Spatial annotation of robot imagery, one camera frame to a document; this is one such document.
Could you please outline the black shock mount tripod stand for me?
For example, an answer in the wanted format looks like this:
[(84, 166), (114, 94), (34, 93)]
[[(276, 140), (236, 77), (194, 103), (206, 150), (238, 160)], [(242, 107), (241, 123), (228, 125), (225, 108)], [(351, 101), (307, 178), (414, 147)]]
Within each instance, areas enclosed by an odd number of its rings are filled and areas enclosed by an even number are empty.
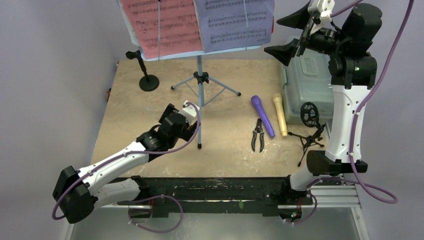
[(294, 134), (291, 131), (288, 132), (289, 136), (298, 137), (302, 145), (302, 157), (298, 162), (297, 166), (302, 165), (302, 161), (308, 151), (309, 147), (319, 146), (321, 148), (325, 147), (324, 144), (320, 143), (323, 140), (321, 134), (324, 132), (326, 124), (320, 124), (320, 114), (317, 106), (312, 102), (305, 102), (300, 108), (300, 119), (302, 123), (308, 128), (316, 128), (316, 131), (313, 135), (301, 136)]

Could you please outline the purple microphone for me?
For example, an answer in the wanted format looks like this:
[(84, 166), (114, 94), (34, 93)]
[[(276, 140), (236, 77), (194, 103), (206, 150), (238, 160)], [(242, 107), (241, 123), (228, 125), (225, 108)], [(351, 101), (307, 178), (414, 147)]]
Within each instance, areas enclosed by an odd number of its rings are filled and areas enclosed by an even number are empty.
[(258, 95), (253, 95), (251, 97), (251, 104), (253, 105), (254, 109), (256, 110), (259, 118), (261, 119), (264, 128), (266, 132), (268, 133), (270, 138), (274, 138), (276, 136), (275, 130), (268, 118), (268, 115), (263, 107), (261, 98)]

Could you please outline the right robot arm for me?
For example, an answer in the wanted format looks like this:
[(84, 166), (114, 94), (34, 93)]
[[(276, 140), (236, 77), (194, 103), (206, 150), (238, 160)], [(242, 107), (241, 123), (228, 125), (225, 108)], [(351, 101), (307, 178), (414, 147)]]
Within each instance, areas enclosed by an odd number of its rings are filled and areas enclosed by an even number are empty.
[(289, 185), (280, 196), (288, 204), (300, 198), (301, 192), (320, 176), (365, 173), (368, 164), (362, 160), (361, 134), (365, 100), (371, 93), (378, 64), (369, 53), (373, 38), (382, 26), (382, 11), (369, 3), (357, 3), (340, 29), (326, 28), (332, 20), (332, 0), (311, 0), (300, 10), (277, 21), (279, 25), (301, 29), (299, 38), (286, 45), (265, 48), (283, 65), (312, 50), (329, 56), (334, 105), (330, 137), (326, 150), (310, 150), (306, 164), (292, 174)]

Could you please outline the purple sheet music page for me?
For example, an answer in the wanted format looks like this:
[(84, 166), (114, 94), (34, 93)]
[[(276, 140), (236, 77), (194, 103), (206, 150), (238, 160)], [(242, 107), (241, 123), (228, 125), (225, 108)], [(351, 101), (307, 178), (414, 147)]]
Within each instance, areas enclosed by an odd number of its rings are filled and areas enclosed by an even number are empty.
[(271, 42), (273, 0), (196, 0), (195, 6), (206, 53)]

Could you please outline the black round base mic stand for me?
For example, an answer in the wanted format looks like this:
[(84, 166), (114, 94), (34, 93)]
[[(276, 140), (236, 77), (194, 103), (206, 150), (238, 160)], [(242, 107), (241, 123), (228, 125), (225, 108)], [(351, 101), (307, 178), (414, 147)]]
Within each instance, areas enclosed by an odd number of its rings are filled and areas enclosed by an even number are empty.
[(147, 68), (144, 60), (142, 59), (141, 51), (127, 51), (125, 56), (129, 60), (137, 59), (138, 61), (140, 69), (143, 73), (143, 77), (139, 80), (139, 88), (144, 92), (152, 92), (156, 90), (160, 85), (160, 81), (155, 75), (147, 73)]

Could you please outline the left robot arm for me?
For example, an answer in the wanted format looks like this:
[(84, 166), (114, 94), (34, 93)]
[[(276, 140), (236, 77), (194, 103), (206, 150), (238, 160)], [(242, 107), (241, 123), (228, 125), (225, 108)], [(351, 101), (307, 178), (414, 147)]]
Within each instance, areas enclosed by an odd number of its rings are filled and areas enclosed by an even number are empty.
[(142, 133), (117, 153), (92, 165), (75, 169), (65, 167), (59, 174), (52, 197), (53, 220), (66, 219), (75, 224), (94, 210), (118, 202), (146, 203), (149, 191), (131, 177), (113, 182), (117, 177), (156, 158), (187, 147), (199, 133), (202, 108), (185, 101), (178, 110), (169, 104), (158, 124)]

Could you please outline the light blue music stand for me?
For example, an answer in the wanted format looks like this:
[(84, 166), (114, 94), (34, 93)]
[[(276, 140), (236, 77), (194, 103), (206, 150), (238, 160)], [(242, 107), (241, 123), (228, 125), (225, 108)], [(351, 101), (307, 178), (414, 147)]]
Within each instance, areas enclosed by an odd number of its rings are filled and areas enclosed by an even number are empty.
[(193, 51), (193, 52), (187, 52), (187, 53), (173, 54), (173, 55), (168, 55), (168, 56), (164, 56), (164, 57), (160, 57), (160, 58), (154, 58), (154, 59), (145, 59), (144, 54), (142, 52), (142, 49), (139, 46), (139, 44), (137, 43), (136, 36), (135, 36), (134, 32), (131, 30), (131, 26), (128, 22), (128, 19), (125, 17), (124, 11), (123, 11), (122, 7), (120, 6), (119, 2), (118, 2), (118, 5), (120, 7), (122, 16), (124, 18), (128, 32), (130, 34), (131, 41), (135, 46), (138, 47), (138, 50), (140, 50), (141, 57), (142, 57), (144, 62), (145, 61), (176, 59), (176, 58), (183, 58), (183, 57), (196, 57), (197, 70), (193, 73), (192, 78), (197, 81), (198, 90), (196, 92), (196, 96), (198, 97), (198, 106), (201, 107), (201, 108), (204, 107), (207, 104), (207, 102), (204, 99), (204, 84), (215, 81), (215, 79), (213, 77), (211, 77), (207, 72), (205, 72), (203, 70), (202, 57), (204, 55), (210, 55), (210, 54), (221, 54), (221, 53), (230, 53), (230, 52), (236, 52), (236, 51), (252, 50), (252, 49), (257, 49), (257, 48), (262, 46), (262, 45), (261, 46), (251, 46), (251, 47), (248, 47), (246, 49), (244, 49), (244, 48), (233, 48), (233, 49), (213, 51), (213, 52), (205, 52), (204, 49), (203, 49), (201, 51)]

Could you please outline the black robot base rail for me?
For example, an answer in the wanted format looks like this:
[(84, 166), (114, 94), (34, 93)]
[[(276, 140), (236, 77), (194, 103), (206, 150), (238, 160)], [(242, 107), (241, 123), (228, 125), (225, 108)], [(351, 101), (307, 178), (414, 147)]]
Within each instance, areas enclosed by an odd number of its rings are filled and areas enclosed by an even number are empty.
[[(312, 195), (292, 190), (288, 177), (134, 177), (141, 192), (119, 206), (152, 207), (154, 218), (170, 213), (261, 214), (296, 218), (313, 205)], [(244, 208), (239, 208), (243, 201)]]

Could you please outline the cream microphone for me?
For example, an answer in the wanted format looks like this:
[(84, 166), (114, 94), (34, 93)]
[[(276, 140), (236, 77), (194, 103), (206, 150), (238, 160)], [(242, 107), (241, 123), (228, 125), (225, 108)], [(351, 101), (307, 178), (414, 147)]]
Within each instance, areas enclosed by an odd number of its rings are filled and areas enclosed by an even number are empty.
[(287, 129), (287, 123), (286, 123), (286, 120), (285, 120), (285, 114), (284, 114), (284, 108), (283, 108), (283, 98), (282, 98), (281, 94), (275, 93), (273, 95), (272, 100), (273, 100), (275, 110), (276, 110), (276, 115), (277, 115), (280, 133), (281, 133), (283, 138), (287, 137), (288, 136), (288, 129)]

